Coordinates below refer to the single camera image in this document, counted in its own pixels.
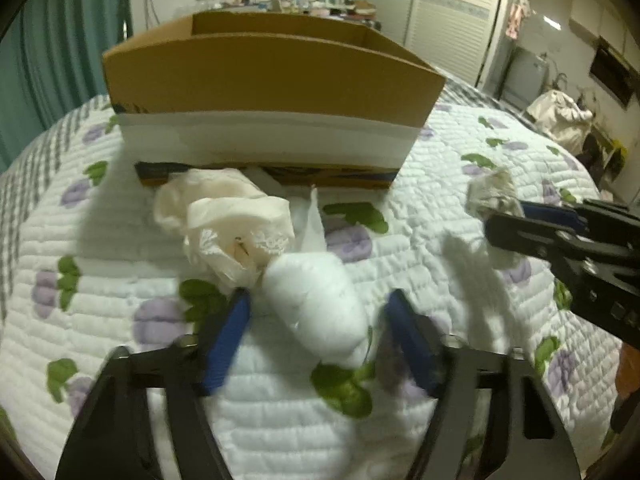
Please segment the cream lace cloth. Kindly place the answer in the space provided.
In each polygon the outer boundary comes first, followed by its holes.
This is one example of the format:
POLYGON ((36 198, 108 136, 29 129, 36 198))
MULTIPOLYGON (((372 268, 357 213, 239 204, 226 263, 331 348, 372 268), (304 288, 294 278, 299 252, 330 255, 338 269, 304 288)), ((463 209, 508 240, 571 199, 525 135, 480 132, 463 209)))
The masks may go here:
POLYGON ((155 222, 182 239, 186 258, 227 288, 251 288, 295 240, 290 202, 233 168, 191 169, 156 192, 155 222))

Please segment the white sock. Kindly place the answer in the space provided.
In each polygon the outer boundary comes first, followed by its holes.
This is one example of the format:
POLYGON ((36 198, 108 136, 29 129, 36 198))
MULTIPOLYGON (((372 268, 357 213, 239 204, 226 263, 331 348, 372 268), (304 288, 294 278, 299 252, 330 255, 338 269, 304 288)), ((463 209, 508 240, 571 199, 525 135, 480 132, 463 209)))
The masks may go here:
POLYGON ((328 251, 318 190, 290 199, 293 246, 262 274, 266 303, 302 347, 324 364, 359 366, 369 348, 369 315, 343 261, 328 251))

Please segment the white clothes pile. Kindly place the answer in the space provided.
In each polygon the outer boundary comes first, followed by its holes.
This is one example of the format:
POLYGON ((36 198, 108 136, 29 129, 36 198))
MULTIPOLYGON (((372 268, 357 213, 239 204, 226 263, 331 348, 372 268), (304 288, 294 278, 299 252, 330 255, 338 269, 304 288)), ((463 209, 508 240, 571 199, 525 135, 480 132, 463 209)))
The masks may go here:
POLYGON ((593 112, 582 110, 568 94, 544 92, 526 108, 538 130, 572 155, 582 151, 593 123, 593 112))

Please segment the white floral quilt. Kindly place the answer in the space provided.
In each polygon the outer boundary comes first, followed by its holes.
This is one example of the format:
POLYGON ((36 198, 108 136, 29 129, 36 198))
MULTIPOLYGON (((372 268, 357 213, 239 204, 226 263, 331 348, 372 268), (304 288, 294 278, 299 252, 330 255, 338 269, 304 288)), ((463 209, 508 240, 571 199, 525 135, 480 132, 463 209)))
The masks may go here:
MULTIPOLYGON (((224 385, 204 403, 235 478, 404 474, 435 403, 383 332, 395 289, 475 349, 524 349, 578 463, 599 457, 620 343, 570 312, 544 262, 491 264, 465 202, 497 168, 521 200, 598 194, 559 144, 501 110, 446 101, 390 190, 320 193, 326 241, 268 266, 224 385)), ((1 433, 44 478, 111 351, 168 346, 222 293, 153 205, 105 96, 40 134, 1 178, 1 433)))

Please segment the white louvered wardrobe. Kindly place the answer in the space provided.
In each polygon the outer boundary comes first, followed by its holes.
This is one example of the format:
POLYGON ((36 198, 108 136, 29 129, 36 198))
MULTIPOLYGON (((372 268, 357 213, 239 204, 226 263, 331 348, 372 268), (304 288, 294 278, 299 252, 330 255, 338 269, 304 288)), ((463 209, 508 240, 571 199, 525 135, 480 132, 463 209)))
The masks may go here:
POLYGON ((472 86, 484 82, 506 0, 369 0, 382 33, 472 86))

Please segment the brown cardboard box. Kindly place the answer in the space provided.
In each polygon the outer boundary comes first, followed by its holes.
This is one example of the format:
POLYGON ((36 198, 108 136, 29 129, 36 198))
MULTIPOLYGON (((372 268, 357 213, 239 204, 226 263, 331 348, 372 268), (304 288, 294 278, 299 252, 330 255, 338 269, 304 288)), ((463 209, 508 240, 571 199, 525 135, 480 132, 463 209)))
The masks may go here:
POLYGON ((446 79, 375 29, 207 11, 107 50, 102 66, 139 180, 258 168, 284 185, 389 188, 446 79))

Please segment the grey checked bedsheet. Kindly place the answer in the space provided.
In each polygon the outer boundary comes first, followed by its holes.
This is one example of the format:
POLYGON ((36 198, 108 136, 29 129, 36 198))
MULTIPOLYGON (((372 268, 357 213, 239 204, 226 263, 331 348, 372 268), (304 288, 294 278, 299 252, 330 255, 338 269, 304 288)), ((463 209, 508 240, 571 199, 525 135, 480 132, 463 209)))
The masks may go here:
POLYGON ((99 94, 67 113, 32 140, 1 175, 1 321, 8 313, 21 226, 51 185, 73 142, 104 110, 113 113, 108 96, 99 94))

